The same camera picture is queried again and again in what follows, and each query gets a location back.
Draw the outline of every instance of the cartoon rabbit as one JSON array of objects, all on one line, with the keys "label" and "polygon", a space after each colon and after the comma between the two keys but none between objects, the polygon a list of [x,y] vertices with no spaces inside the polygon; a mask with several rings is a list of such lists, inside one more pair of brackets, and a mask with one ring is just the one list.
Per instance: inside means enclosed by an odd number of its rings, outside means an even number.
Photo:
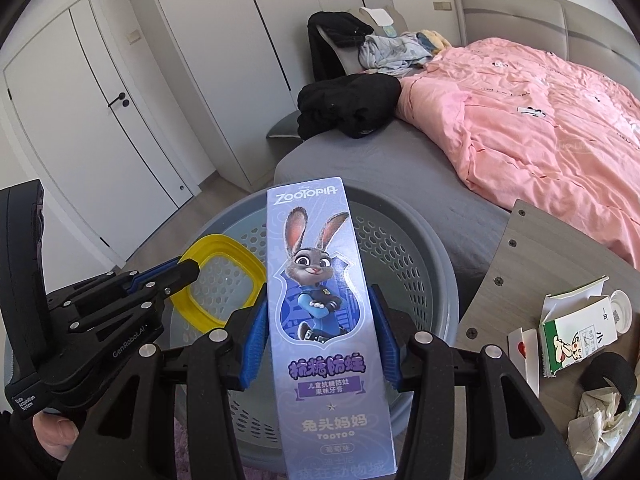
[{"label": "cartoon rabbit", "polygon": [[580,335],[576,334],[571,344],[562,341],[558,336],[554,337],[554,346],[556,347],[556,361],[564,362],[567,357],[573,357],[574,360],[582,359],[582,346],[580,345]]},{"label": "cartoon rabbit", "polygon": [[308,219],[306,210],[303,207],[297,207],[289,213],[287,218],[284,238],[289,261],[285,272],[300,284],[302,293],[298,296],[298,304],[312,317],[311,320],[300,323],[298,327],[300,340],[324,343],[347,333],[335,316],[335,311],[342,304],[342,298],[332,293],[323,283],[334,275],[331,258],[326,248],[348,217],[349,213],[343,212],[329,218],[320,231],[316,246],[309,248],[302,248]]}]

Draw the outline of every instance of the rabbit ears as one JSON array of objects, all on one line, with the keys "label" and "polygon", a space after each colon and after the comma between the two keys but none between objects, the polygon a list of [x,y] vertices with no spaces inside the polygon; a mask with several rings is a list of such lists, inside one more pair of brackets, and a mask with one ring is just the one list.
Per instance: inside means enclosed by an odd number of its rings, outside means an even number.
[{"label": "rabbit ears", "polygon": [[[316,247],[321,251],[325,251],[329,242],[334,237],[338,229],[344,221],[349,217],[349,213],[338,213],[329,218],[320,231]],[[305,236],[306,221],[308,217],[303,207],[292,209],[287,217],[287,223],[284,229],[284,239],[287,245],[287,253],[289,256],[296,254],[302,247],[302,238]]]},{"label": "rabbit ears", "polygon": [[292,209],[287,217],[287,223],[284,227],[284,241],[287,244],[289,256],[293,256],[300,250],[302,238],[305,235],[306,220],[306,210],[303,207]]},{"label": "rabbit ears", "polygon": [[326,221],[322,231],[320,231],[320,235],[318,236],[318,241],[316,242],[316,247],[321,251],[325,251],[331,238],[334,237],[338,229],[344,221],[349,218],[349,213],[338,213],[337,215],[333,215]]}]

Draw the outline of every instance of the floor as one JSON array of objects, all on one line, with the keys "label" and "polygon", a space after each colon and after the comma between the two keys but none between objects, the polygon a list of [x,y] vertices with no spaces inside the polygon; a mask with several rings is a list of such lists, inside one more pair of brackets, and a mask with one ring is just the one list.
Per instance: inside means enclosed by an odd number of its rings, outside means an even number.
[{"label": "floor", "polygon": [[127,261],[123,270],[144,271],[180,256],[204,224],[249,193],[212,174],[202,192],[167,220]]}]

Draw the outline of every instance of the light switch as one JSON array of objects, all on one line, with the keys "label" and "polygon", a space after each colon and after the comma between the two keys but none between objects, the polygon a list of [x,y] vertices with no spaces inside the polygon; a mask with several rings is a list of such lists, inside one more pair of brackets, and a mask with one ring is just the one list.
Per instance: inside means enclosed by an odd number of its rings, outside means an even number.
[{"label": "light switch", "polygon": [[434,2],[433,10],[452,10],[451,2]]},{"label": "light switch", "polygon": [[142,39],[142,34],[140,34],[140,31],[138,29],[127,34],[127,41],[129,41],[130,45],[133,45],[136,41],[139,41],[141,39]]}]

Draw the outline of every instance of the door handle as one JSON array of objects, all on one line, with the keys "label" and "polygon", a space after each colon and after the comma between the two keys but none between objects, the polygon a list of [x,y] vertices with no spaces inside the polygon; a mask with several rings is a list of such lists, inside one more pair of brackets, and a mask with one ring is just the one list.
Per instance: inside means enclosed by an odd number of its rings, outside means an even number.
[{"label": "door handle", "polygon": [[[113,101],[111,101],[107,106],[109,108],[111,108],[114,104],[116,104],[118,101],[122,101],[124,100],[124,98],[127,95],[124,92],[120,92],[120,94],[118,95],[118,97],[116,97]],[[124,100],[124,102],[122,103],[123,106],[127,107],[129,106],[129,101],[128,100]]]}]

